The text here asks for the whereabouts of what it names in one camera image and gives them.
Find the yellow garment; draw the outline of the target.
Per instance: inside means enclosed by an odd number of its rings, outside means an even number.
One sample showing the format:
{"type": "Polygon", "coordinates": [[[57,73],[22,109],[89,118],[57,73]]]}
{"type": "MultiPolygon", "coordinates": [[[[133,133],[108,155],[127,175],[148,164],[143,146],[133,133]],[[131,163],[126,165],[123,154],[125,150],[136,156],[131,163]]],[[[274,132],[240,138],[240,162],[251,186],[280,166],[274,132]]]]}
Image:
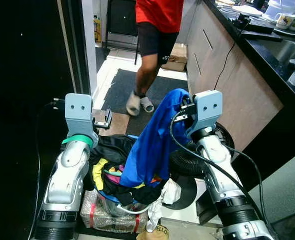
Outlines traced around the yellow garment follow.
{"type": "Polygon", "coordinates": [[[104,166],[108,163],[108,160],[106,158],[100,158],[98,163],[93,165],[91,170],[91,176],[92,181],[94,183],[94,186],[97,190],[103,190],[104,189],[104,176],[102,175],[102,170],[104,169],[104,166]]]}

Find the dark floor mat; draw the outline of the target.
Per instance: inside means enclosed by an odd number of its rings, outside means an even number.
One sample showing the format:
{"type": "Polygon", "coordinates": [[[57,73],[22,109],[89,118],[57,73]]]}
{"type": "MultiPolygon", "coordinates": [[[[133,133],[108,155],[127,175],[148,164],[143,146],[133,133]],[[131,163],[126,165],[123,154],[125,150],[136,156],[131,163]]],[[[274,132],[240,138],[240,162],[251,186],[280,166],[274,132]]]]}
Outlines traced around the dark floor mat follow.
{"type": "MultiPolygon", "coordinates": [[[[135,88],[136,73],[119,69],[111,82],[102,104],[102,110],[111,110],[117,114],[127,114],[126,103],[130,92],[135,88]]],[[[157,107],[173,89],[188,90],[188,82],[178,78],[157,76],[148,89],[146,96],[157,107]]]]}

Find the black chair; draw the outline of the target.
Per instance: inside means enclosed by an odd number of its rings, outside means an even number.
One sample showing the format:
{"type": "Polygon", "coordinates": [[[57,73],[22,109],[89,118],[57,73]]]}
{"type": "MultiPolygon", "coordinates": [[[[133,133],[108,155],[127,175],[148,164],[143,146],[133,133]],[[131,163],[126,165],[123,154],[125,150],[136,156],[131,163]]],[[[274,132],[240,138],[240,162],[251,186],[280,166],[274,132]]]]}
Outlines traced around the black chair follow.
{"type": "Polygon", "coordinates": [[[117,42],[124,45],[134,45],[134,64],[138,62],[139,42],[136,26],[136,0],[107,0],[105,16],[105,33],[102,46],[109,48],[109,43],[117,42]],[[134,42],[110,39],[109,34],[122,35],[125,39],[133,38],[134,42]]]}

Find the black door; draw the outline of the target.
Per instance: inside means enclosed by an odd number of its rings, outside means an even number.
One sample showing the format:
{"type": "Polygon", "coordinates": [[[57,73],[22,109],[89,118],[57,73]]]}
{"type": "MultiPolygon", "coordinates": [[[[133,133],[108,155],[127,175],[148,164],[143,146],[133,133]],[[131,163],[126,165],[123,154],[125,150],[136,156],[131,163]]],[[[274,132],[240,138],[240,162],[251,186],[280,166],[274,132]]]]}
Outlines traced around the black door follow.
{"type": "Polygon", "coordinates": [[[58,0],[0,0],[0,240],[28,240],[74,91],[58,0]]]}

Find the pink and teal garment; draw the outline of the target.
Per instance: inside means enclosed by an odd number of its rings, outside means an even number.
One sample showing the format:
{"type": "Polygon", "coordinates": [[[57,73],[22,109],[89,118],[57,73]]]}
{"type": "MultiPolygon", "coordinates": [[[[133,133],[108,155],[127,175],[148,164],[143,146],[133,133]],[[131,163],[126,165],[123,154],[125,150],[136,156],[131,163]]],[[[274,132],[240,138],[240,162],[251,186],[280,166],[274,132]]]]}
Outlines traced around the pink and teal garment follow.
{"type": "Polygon", "coordinates": [[[103,171],[106,174],[106,178],[113,182],[115,185],[121,185],[122,174],[125,169],[125,165],[110,165],[105,166],[103,171]]]}

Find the white plate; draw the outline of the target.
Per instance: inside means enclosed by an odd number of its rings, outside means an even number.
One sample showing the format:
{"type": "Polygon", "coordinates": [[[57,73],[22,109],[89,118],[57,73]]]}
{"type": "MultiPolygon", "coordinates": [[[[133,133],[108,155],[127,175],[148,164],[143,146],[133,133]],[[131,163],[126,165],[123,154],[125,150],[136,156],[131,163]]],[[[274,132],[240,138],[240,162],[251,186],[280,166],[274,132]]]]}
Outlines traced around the white plate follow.
{"type": "Polygon", "coordinates": [[[263,12],[256,9],[255,7],[248,6],[248,5],[241,5],[241,6],[232,6],[232,9],[241,15],[251,16],[251,17],[260,17],[262,16],[263,12]]]}

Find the steel sink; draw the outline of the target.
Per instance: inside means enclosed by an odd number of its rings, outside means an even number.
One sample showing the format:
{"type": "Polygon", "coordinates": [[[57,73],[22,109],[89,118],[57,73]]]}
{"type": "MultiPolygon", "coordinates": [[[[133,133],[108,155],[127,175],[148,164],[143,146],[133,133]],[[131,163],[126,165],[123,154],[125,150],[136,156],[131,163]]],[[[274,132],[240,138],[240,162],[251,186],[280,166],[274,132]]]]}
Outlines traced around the steel sink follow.
{"type": "Polygon", "coordinates": [[[290,60],[295,59],[295,42],[293,41],[262,40],[261,45],[281,64],[289,64],[290,60]]]}

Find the white cloth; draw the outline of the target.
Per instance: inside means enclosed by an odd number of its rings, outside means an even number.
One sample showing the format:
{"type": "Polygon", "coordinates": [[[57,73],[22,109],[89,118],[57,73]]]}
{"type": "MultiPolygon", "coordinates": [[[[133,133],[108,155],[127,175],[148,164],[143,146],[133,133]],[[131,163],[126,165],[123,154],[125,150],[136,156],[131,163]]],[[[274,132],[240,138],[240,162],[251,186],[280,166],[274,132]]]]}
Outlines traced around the white cloth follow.
{"type": "Polygon", "coordinates": [[[172,178],[163,186],[161,194],[157,199],[148,206],[147,215],[149,220],[146,224],[146,231],[152,233],[159,224],[160,219],[162,218],[162,204],[171,205],[175,201],[178,201],[181,197],[181,187],[176,183],[172,178]]]}

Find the yellow bottle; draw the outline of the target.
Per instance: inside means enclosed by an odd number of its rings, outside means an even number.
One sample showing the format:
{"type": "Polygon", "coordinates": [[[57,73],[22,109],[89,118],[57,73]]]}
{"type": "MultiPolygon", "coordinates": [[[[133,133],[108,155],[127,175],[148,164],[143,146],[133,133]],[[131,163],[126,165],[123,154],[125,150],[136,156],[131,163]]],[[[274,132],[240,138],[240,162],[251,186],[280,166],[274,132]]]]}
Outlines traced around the yellow bottle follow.
{"type": "Polygon", "coordinates": [[[102,43],[102,21],[97,14],[93,16],[93,37],[95,43],[102,43]]]}

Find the beige cabinet with black counter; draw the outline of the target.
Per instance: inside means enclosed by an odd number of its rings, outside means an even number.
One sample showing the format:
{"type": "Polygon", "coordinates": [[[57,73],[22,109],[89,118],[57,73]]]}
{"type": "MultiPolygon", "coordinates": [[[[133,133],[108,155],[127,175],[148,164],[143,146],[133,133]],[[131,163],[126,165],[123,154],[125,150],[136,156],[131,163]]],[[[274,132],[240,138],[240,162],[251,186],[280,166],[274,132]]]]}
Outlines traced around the beige cabinet with black counter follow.
{"type": "Polygon", "coordinates": [[[187,38],[193,93],[223,94],[219,123],[267,177],[295,157],[295,90],[260,39],[248,39],[214,0],[194,0],[187,38]]]}

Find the brown cardboard box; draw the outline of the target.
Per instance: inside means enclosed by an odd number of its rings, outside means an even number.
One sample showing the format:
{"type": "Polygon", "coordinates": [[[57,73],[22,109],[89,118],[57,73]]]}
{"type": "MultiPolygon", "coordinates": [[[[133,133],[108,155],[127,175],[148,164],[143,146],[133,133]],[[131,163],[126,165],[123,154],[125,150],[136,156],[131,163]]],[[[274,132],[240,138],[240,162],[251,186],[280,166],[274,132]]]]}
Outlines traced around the brown cardboard box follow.
{"type": "Polygon", "coordinates": [[[176,43],[170,53],[168,61],[161,68],[170,71],[184,73],[188,62],[187,45],[176,43]]]}

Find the tan printed bag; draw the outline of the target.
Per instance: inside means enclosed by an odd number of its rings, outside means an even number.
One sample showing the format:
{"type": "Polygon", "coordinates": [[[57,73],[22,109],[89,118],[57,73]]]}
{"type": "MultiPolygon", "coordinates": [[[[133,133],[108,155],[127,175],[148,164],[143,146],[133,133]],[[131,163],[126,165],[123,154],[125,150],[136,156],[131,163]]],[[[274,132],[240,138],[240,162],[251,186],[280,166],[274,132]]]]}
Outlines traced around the tan printed bag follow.
{"type": "Polygon", "coordinates": [[[163,225],[157,225],[153,231],[143,231],[136,240],[170,240],[170,231],[163,225]]]}

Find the shiny wrapped package red tape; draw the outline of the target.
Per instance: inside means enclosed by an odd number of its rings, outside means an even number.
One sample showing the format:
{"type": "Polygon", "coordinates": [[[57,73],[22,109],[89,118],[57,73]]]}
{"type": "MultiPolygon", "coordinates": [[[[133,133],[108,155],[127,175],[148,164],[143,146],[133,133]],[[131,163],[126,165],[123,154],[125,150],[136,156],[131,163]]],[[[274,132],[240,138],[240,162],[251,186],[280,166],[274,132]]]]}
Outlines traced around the shiny wrapped package red tape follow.
{"type": "Polygon", "coordinates": [[[79,211],[86,228],[118,234],[138,234],[146,230],[147,213],[130,214],[96,190],[86,190],[79,211]]]}

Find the black floor fan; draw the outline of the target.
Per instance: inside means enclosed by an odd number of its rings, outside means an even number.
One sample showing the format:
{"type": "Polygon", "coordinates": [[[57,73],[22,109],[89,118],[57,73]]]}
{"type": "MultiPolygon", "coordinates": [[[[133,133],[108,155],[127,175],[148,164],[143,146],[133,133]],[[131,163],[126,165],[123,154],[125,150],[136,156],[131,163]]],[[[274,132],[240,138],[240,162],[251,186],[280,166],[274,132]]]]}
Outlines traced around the black floor fan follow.
{"type": "Polygon", "coordinates": [[[170,173],[181,187],[180,199],[171,205],[171,210],[183,210],[197,201],[201,194],[209,194],[212,204],[227,199],[242,198],[241,182],[232,168],[233,149],[221,142],[226,131],[217,124],[211,132],[200,131],[183,147],[170,154],[170,173]]]}

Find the person in red shirt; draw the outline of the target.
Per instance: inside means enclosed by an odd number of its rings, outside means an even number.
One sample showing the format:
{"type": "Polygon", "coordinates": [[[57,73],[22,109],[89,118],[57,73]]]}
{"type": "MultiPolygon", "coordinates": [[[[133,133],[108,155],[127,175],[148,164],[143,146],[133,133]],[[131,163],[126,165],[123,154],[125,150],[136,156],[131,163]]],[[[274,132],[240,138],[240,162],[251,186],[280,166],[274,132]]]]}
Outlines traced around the person in red shirt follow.
{"type": "Polygon", "coordinates": [[[141,65],[134,89],[125,104],[131,116],[151,113],[155,106],[147,92],[172,53],[183,19],[185,0],[136,0],[134,11],[141,65]]]}

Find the blue garment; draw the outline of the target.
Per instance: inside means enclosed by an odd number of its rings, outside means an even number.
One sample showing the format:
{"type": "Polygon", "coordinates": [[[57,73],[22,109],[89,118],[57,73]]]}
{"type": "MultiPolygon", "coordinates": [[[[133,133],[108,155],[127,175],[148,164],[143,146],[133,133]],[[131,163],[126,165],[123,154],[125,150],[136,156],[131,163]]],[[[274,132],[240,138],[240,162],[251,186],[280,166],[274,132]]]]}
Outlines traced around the blue garment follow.
{"type": "Polygon", "coordinates": [[[155,187],[159,183],[153,182],[154,178],[163,182],[170,178],[170,154],[178,149],[170,135],[170,123],[181,110],[184,98],[189,96],[182,88],[173,89],[164,96],[130,150],[120,185],[155,187]]]}

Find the white plastic container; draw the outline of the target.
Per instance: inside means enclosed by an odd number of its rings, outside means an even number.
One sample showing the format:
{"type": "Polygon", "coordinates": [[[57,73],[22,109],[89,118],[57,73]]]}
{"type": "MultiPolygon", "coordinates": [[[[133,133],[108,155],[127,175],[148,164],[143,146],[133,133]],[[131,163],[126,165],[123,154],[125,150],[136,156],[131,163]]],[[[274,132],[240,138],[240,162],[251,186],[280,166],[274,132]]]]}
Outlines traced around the white plastic container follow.
{"type": "Polygon", "coordinates": [[[268,0],[264,15],[274,18],[280,13],[295,14],[295,0],[268,0]]]}

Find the black clothes pile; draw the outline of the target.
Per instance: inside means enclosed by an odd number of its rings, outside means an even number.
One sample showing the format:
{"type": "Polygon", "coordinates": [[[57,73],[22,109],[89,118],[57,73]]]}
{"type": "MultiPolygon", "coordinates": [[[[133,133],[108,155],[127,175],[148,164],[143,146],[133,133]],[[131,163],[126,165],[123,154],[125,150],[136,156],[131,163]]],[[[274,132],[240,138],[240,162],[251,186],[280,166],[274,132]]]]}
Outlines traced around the black clothes pile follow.
{"type": "MultiPolygon", "coordinates": [[[[129,135],[102,135],[99,138],[98,145],[91,151],[88,158],[89,167],[86,171],[85,178],[83,179],[85,190],[97,190],[95,184],[93,183],[91,170],[93,165],[97,164],[101,158],[105,158],[107,160],[104,167],[111,165],[124,165],[121,178],[129,178],[130,170],[127,167],[127,159],[134,142],[136,142],[136,138],[129,135]]],[[[149,181],[148,185],[140,183],[137,186],[125,186],[122,185],[122,180],[120,180],[120,185],[116,185],[107,178],[104,170],[102,170],[101,173],[103,175],[102,180],[104,181],[104,188],[103,190],[98,191],[102,191],[107,195],[116,197],[122,205],[131,204],[133,201],[138,201],[144,205],[150,205],[161,195],[162,189],[165,185],[162,178],[157,175],[149,181]]]]}

